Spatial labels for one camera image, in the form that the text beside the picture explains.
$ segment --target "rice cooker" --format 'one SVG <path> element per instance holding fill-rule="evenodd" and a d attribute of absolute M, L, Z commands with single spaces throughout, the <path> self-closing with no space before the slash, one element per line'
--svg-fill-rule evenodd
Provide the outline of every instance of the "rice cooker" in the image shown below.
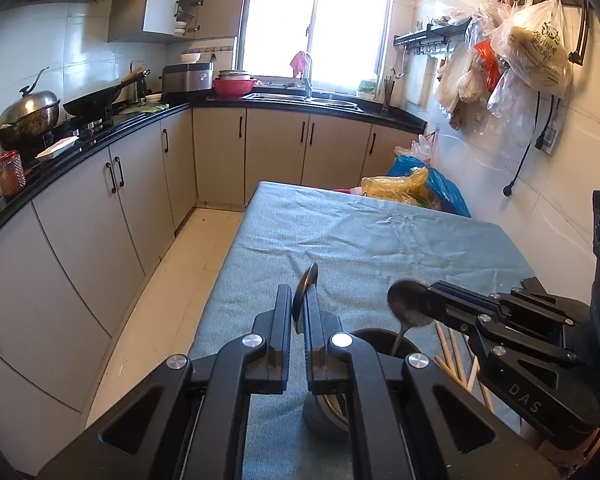
<path fill-rule="evenodd" d="M 192 102 L 211 93 L 214 64 L 179 63 L 162 69 L 162 98 L 167 102 Z"/>

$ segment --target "black wok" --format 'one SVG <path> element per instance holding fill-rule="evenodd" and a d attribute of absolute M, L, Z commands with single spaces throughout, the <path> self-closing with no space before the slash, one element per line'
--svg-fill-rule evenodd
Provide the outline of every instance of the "black wok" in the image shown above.
<path fill-rule="evenodd" d="M 150 73 L 150 70 L 144 70 L 129 79 L 123 80 L 122 83 L 118 85 L 83 95 L 73 101 L 64 103 L 62 106 L 68 114 L 76 117 L 90 118 L 101 115 L 105 108 L 111 106 L 113 102 L 120 97 L 120 92 L 122 92 L 122 89 L 125 86 L 129 86 L 138 80 L 144 79 Z"/>

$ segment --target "window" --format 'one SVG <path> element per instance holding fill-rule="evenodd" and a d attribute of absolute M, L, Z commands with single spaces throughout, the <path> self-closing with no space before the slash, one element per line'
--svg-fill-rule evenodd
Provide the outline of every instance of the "window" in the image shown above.
<path fill-rule="evenodd" d="M 296 53 L 313 59 L 314 88 L 353 92 L 380 73 L 388 0 L 248 0 L 238 65 L 254 76 L 292 76 Z"/>

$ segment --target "blue tablecloth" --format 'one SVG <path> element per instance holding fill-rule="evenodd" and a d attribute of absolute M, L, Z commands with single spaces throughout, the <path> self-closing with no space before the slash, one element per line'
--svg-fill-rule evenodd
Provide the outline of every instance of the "blue tablecloth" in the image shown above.
<path fill-rule="evenodd" d="M 295 289 L 312 262 L 319 266 L 320 306 L 339 314 L 348 332 L 398 330 L 386 292 L 401 278 L 445 280 L 489 294 L 533 276 L 497 225 L 373 198 L 261 183 L 189 355 L 214 354 L 248 333 L 256 314 L 274 307 L 278 284 Z M 442 355 L 433 325 L 411 329 L 407 336 L 430 357 Z M 460 340 L 459 346 L 465 352 Z M 287 391 L 251 398 L 244 480 L 352 478 L 349 448 L 316 440 L 302 423 L 306 393 L 302 336 L 293 333 Z M 517 415 L 497 399 L 494 404 L 517 430 Z"/>

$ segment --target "black cable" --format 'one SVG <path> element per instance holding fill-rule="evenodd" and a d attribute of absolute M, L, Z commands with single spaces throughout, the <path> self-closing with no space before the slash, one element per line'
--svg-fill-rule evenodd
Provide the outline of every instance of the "black cable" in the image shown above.
<path fill-rule="evenodd" d="M 536 132 L 536 128 L 538 127 L 539 112 L 540 112 L 540 92 L 538 92 L 538 102 L 536 103 L 536 120 L 534 121 L 534 130 L 531 133 L 531 140 L 529 141 L 528 145 L 526 146 L 525 154 L 522 156 L 522 160 L 520 160 L 520 164 L 518 165 L 518 170 L 516 171 L 516 175 L 513 177 L 513 180 L 511 182 L 509 182 L 508 185 L 506 185 L 505 187 L 502 188 L 502 194 L 504 196 L 511 196 L 511 193 L 513 192 L 513 186 L 515 185 L 516 180 L 518 179 L 518 175 L 520 174 L 520 170 L 522 169 L 522 163 L 526 159 L 526 154 L 529 152 L 529 148 L 531 148 L 531 143 L 533 142 L 533 134 Z"/>
<path fill-rule="evenodd" d="M 551 122 L 551 116 L 554 113 L 554 104 L 555 104 L 555 96 L 551 96 L 551 108 L 549 108 L 549 116 L 546 118 L 546 124 L 544 125 L 544 129 L 542 133 L 538 135 L 536 139 L 536 150 L 542 150 L 542 145 L 544 144 L 544 134 L 546 133 L 547 128 L 549 127 L 549 123 Z"/>

